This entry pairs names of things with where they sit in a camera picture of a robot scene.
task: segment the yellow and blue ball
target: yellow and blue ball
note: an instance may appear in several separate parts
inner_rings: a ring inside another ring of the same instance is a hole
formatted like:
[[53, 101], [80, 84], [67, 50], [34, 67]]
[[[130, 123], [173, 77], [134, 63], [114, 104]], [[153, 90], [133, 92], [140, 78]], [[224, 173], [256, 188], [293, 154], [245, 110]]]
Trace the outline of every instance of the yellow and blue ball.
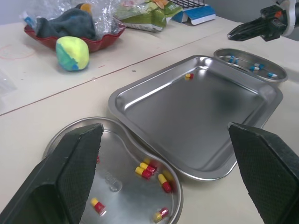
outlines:
[[56, 55], [59, 65], [67, 71], [82, 70], [89, 62], [87, 44], [73, 36], [64, 36], [57, 40]]

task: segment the table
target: table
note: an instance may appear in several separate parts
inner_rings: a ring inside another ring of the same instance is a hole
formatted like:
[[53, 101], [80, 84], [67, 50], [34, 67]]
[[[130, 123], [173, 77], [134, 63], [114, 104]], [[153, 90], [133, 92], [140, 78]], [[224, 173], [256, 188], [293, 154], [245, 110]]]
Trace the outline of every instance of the table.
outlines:
[[[84, 117], [113, 118], [107, 108], [107, 100], [118, 88], [189, 56], [212, 56], [219, 48], [246, 50], [286, 68], [290, 78], [280, 85], [284, 99], [264, 128], [279, 135], [299, 154], [299, 65], [295, 60], [299, 43], [287, 38], [272, 42], [264, 42], [261, 38], [230, 42], [226, 34], [237, 23], [221, 18], [196, 27], [174, 22], [169, 25], [169, 29], [159, 34], [128, 29], [115, 46], [91, 55], [90, 68], [78, 75], [63, 75], [54, 63], [53, 52], [49, 53], [43, 46], [38, 46], [42, 50], [35, 56], [41, 66], [32, 67], [26, 62], [18, 62], [31, 75], [28, 75], [26, 84], [19, 85], [19, 93], [8, 96], [5, 102], [7, 107], [2, 109], [0, 116], [0, 210], [4, 209], [40, 162], [49, 140], [61, 128]], [[205, 35], [200, 38], [193, 36], [203, 33]], [[136, 46], [140, 47], [140, 52], [132, 48]], [[0, 69], [3, 69], [3, 65], [5, 63], [0, 60]], [[39, 74], [42, 78], [35, 82]], [[33, 96], [31, 88], [35, 88], [38, 96]], [[182, 185], [184, 206], [178, 224], [263, 223], [248, 196], [238, 167], [219, 181], [183, 182]]]

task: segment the rectangular metal tray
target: rectangular metal tray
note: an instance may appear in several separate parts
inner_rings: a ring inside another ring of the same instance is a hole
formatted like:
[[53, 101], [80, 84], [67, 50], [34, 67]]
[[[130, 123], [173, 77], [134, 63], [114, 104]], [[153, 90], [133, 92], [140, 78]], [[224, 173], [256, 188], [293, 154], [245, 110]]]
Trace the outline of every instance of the rectangular metal tray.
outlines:
[[[145, 151], [119, 122], [102, 117], [78, 120], [64, 129], [48, 144], [44, 156], [49, 155], [65, 133], [82, 126], [101, 123], [104, 133], [99, 150], [100, 163], [96, 165], [93, 185], [80, 224], [153, 224], [153, 216], [167, 207], [170, 215], [159, 224], [178, 222], [183, 194], [180, 182], [173, 169], [164, 161]], [[140, 162], [147, 159], [157, 166], [149, 180], [135, 173]], [[163, 173], [170, 181], [173, 192], [165, 193], [157, 179]], [[106, 206], [100, 216], [90, 205], [96, 197]]]
[[[186, 81], [185, 74], [194, 73]], [[229, 122], [262, 127], [281, 91], [207, 56], [192, 56], [114, 92], [111, 112], [186, 176], [211, 181], [236, 165]]]

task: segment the food package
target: food package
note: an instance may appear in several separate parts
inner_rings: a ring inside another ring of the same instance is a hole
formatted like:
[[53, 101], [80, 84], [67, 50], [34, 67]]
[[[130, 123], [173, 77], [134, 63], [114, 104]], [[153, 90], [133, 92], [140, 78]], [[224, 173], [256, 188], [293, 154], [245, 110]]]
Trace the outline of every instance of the food package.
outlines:
[[168, 0], [125, 0], [118, 5], [114, 16], [127, 27], [159, 32], [182, 10]]

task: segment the kidney-shaped tray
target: kidney-shaped tray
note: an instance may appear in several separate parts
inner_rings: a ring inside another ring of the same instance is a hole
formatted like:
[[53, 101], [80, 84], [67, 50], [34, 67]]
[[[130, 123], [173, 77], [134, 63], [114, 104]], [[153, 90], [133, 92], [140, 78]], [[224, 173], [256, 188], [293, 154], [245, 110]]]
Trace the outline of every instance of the kidney-shaped tray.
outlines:
[[[164, 207], [169, 209], [170, 215], [159, 224], [177, 223], [183, 206], [177, 175], [168, 164], [138, 145], [117, 121], [101, 117], [78, 120], [54, 136], [44, 156], [55, 149], [65, 133], [96, 123], [104, 126], [99, 150], [100, 163], [96, 165], [93, 185], [80, 223], [153, 224], [154, 214]], [[157, 167], [155, 175], [149, 180], [135, 173], [136, 167], [144, 160]], [[163, 173], [170, 182], [173, 189], [171, 193], [163, 191], [157, 179], [158, 173]], [[106, 206], [106, 212], [101, 216], [90, 204], [94, 197]]]
[[178, 171], [211, 181], [236, 164], [228, 123], [262, 127], [282, 98], [277, 87], [245, 71], [192, 56], [117, 90], [109, 108]]

